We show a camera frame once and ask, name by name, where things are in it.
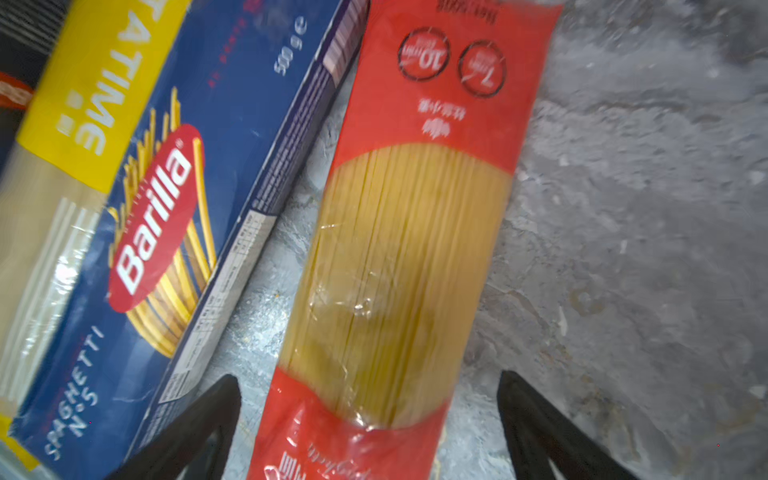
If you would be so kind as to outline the blue Barilla spaghetti box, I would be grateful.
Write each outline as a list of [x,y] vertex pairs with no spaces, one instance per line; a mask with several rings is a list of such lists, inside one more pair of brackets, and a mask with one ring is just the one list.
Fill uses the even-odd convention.
[[364,1],[186,1],[9,433],[103,479],[190,403],[360,44]]

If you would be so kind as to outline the yellow Pastati spaghetti bag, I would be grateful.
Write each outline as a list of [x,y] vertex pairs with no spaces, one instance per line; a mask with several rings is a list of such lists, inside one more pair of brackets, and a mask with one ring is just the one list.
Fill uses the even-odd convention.
[[38,477],[9,429],[63,316],[186,1],[1,5],[1,474]]

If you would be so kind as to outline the red spaghetti bag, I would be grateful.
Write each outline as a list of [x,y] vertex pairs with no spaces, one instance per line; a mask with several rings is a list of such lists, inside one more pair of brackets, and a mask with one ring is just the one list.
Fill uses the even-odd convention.
[[374,1],[252,479],[426,479],[561,4]]

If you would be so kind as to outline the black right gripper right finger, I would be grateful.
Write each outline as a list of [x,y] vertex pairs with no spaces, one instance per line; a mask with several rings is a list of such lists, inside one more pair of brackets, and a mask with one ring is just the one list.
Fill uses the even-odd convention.
[[501,372],[497,403],[518,479],[635,477],[517,372]]

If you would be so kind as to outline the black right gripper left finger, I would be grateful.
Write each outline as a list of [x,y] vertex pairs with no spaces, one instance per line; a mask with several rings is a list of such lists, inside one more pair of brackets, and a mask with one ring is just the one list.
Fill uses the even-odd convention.
[[241,410],[235,376],[222,376],[111,479],[220,479]]

